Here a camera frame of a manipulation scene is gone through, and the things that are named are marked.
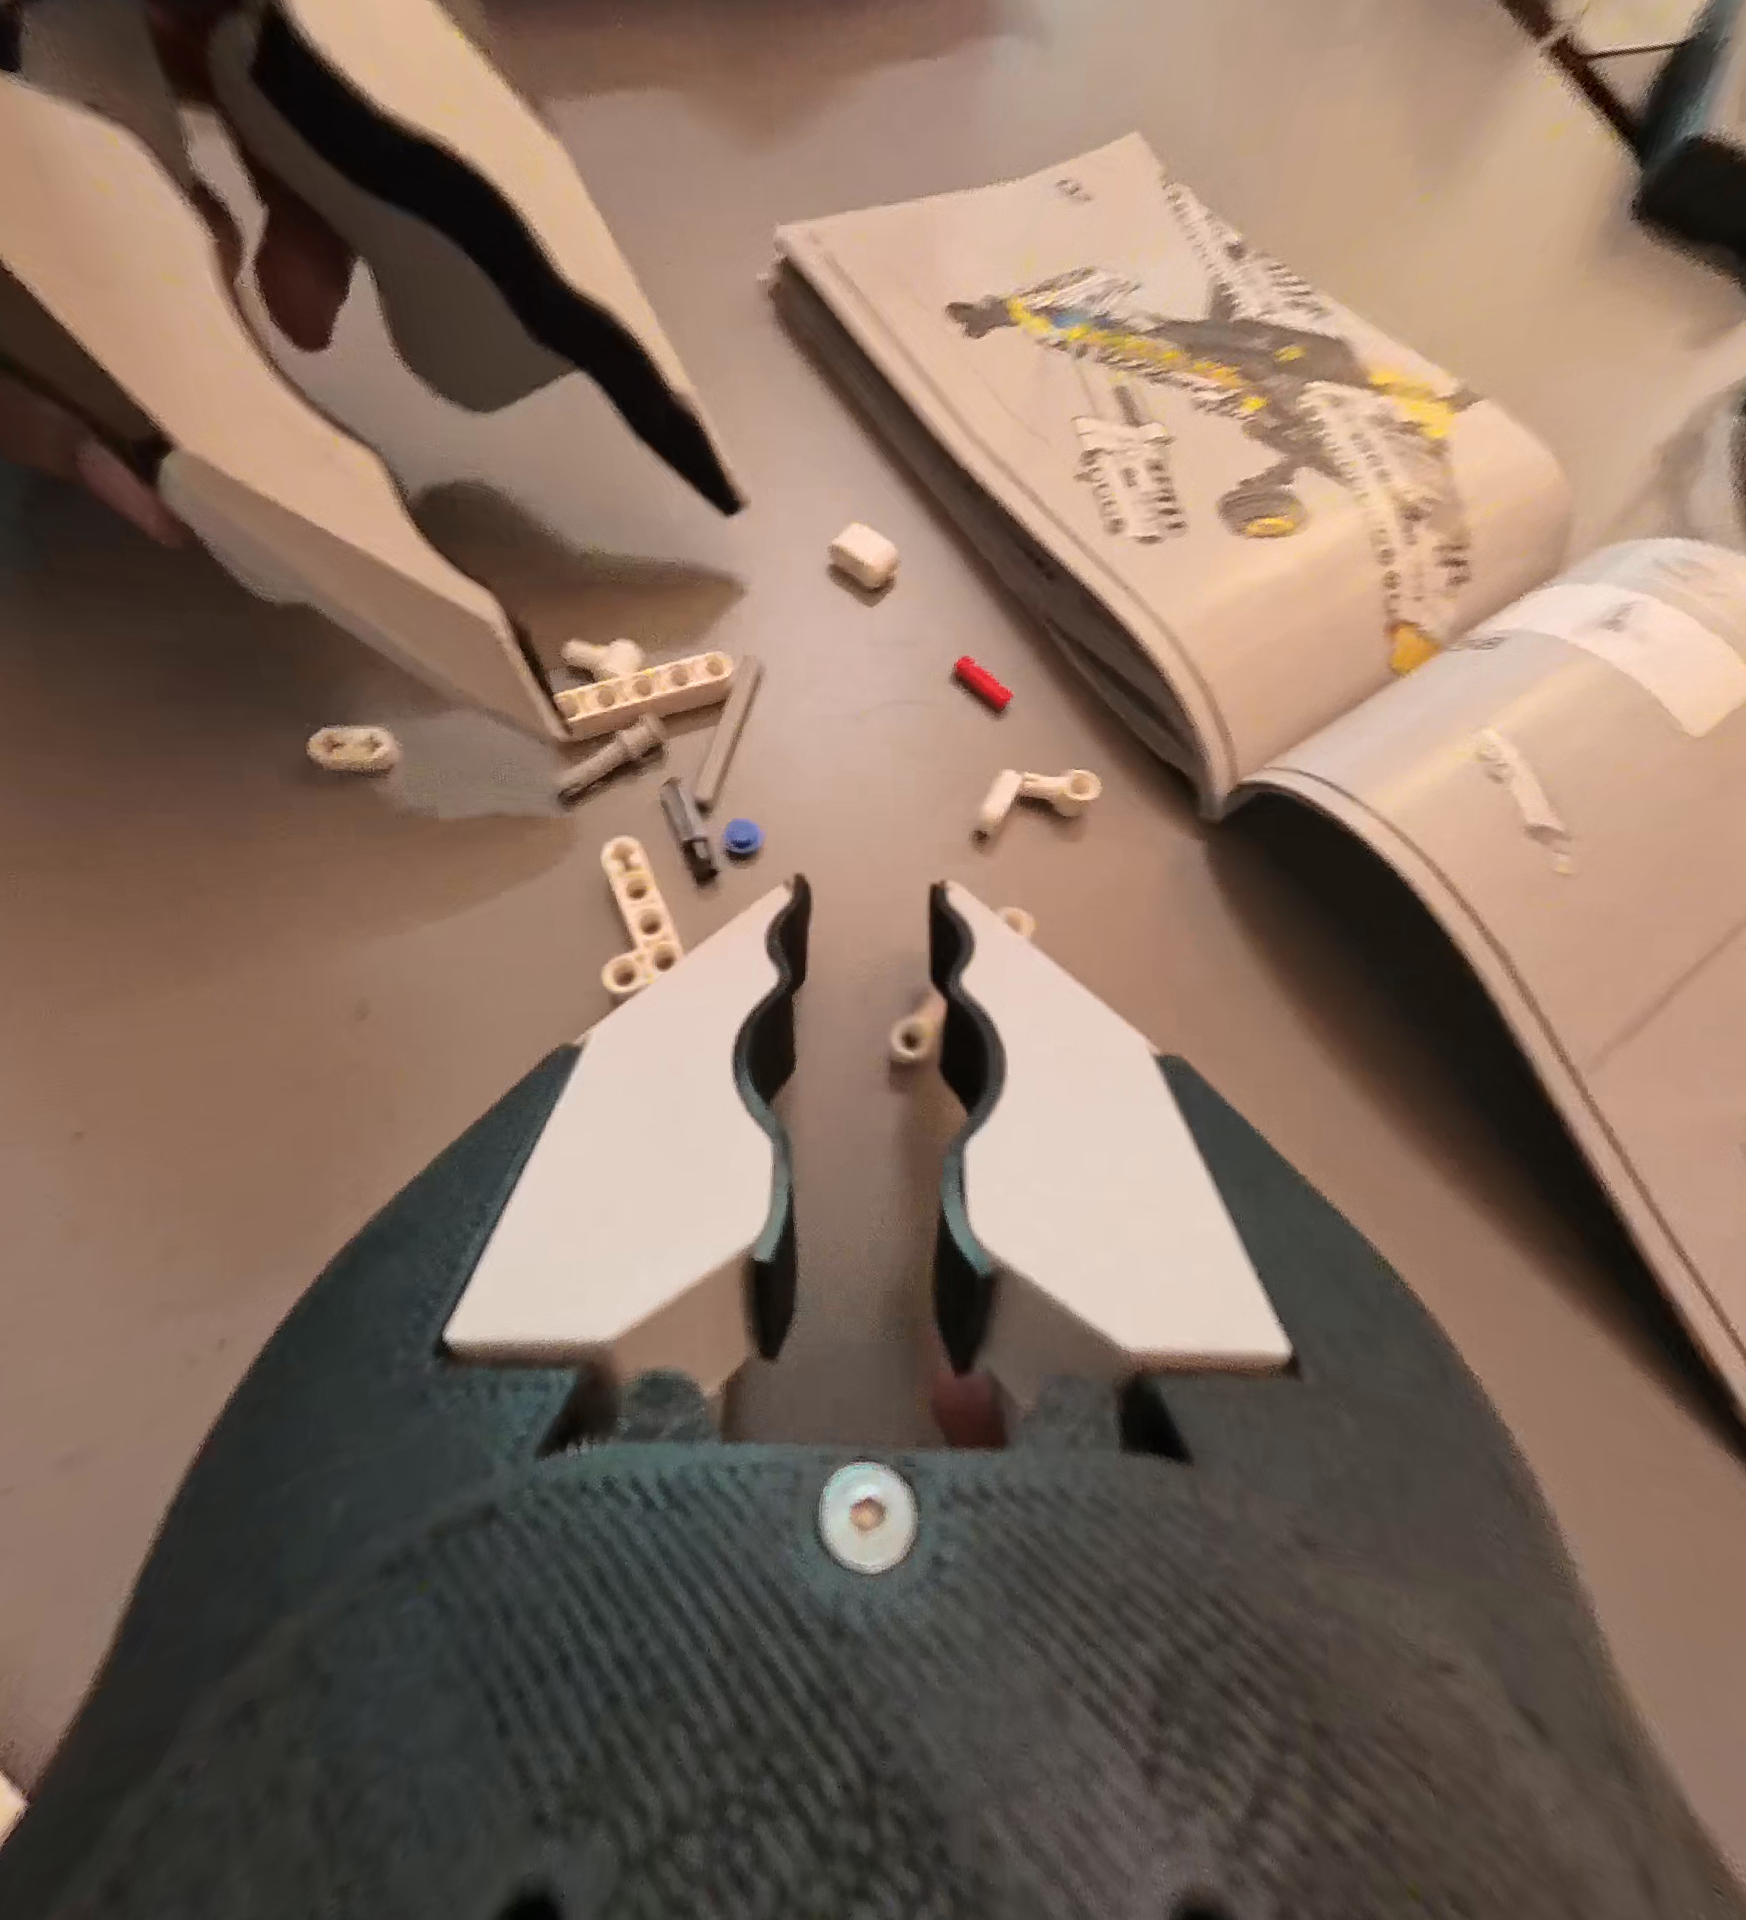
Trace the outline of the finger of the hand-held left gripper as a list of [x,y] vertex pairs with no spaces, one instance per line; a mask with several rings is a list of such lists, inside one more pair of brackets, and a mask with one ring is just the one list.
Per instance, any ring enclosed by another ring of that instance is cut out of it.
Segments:
[[380,459],[250,333],[170,108],[158,135],[0,71],[0,374],[150,477],[244,590],[308,608],[441,695],[565,736],[496,599]]
[[437,397],[490,415],[582,374],[716,513],[742,511],[570,156],[445,5],[237,5],[206,60],[244,154],[346,244]]

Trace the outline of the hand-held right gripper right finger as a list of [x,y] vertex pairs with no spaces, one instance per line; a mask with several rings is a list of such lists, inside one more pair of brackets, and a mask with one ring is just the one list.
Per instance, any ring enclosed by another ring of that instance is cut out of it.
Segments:
[[957,1373],[1283,1372],[1293,1345],[1149,1040],[968,887],[929,896],[933,1320]]

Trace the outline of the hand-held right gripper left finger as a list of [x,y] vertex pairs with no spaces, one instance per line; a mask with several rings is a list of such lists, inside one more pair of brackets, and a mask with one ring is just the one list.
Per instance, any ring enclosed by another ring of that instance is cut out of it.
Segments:
[[730,1380],[781,1355],[799,1255],[773,1104],[810,926],[790,876],[577,1046],[445,1323],[453,1357]]

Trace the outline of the white straight lego beam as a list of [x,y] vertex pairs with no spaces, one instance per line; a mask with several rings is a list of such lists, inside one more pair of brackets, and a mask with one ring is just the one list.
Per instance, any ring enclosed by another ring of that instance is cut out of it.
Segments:
[[733,656],[696,653],[565,688],[550,698],[550,710],[565,739],[598,739],[641,720],[716,708],[725,700],[733,680]]

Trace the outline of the white angled lego beam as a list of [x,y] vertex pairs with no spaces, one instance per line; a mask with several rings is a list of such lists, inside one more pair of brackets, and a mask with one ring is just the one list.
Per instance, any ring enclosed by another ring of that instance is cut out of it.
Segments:
[[609,960],[598,981],[613,1003],[641,995],[684,960],[672,912],[652,872],[644,845],[615,835],[598,848],[598,870],[624,925],[628,948]]

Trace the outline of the grey lego pin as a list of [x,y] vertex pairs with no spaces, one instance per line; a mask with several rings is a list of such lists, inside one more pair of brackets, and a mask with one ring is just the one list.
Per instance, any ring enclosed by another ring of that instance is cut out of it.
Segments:
[[579,796],[598,787],[603,780],[645,764],[665,754],[668,734],[662,720],[644,716],[601,738],[601,744],[582,759],[565,768],[553,788],[560,807],[572,804]]

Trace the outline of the lego instruction booklet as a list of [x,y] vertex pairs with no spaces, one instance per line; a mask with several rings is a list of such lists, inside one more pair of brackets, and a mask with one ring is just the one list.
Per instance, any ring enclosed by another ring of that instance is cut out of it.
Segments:
[[1430,916],[1746,1421],[1746,556],[1566,567],[1551,453],[1137,135],[771,244],[1203,813],[1296,804]]

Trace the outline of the person's left hand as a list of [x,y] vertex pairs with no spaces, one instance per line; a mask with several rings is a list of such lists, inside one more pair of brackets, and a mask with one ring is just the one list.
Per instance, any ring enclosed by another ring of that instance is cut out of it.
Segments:
[[67,409],[0,372],[0,459],[91,492],[150,541],[181,549],[189,529],[112,444]]

